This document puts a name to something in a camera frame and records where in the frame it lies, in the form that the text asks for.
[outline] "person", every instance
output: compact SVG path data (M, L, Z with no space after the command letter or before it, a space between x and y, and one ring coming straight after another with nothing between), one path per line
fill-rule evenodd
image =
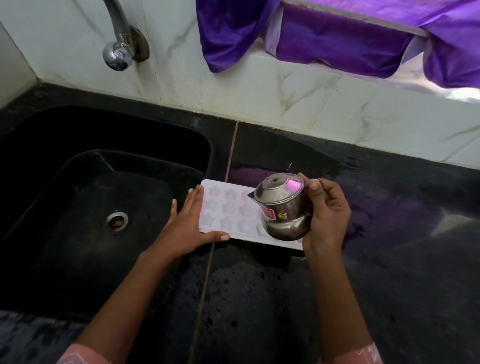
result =
M326 179L305 180L313 202L311 231L303 238L310 267L324 347L322 363L382 363L357 304L345 271L341 246L350 208L340 186ZM155 242L140 254L132 270L58 364L121 364L126 362L157 285L169 264L202 244L225 241L222 231L202 234L199 218L204 189L190 189L177 214L173 200L170 219Z

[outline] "black sink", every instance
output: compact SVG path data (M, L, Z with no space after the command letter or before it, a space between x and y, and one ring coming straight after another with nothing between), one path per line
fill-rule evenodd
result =
M172 198L205 178L211 151L188 128L97 109L22 122L0 139L0 308L90 319L159 234Z

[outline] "white ice tray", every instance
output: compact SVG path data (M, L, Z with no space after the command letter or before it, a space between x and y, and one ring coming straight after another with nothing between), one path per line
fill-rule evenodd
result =
M225 231L231 238L302 250L301 240L284 242L267 234L260 220L261 209L247 194L253 187L203 180L204 203L200 231Z

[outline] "sink drain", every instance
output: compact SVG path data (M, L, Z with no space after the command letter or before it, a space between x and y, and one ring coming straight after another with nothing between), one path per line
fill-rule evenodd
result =
M102 228L109 234L123 230L128 224L128 216L124 212L116 211L107 216L102 223Z

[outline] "pink sleeve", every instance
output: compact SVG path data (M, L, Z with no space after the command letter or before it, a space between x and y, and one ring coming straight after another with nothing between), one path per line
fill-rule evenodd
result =
M62 355L57 364L110 364L103 356L92 349L72 344Z
M365 346L360 350L352 350L338 356L333 362L322 362L323 364L383 364L375 343Z

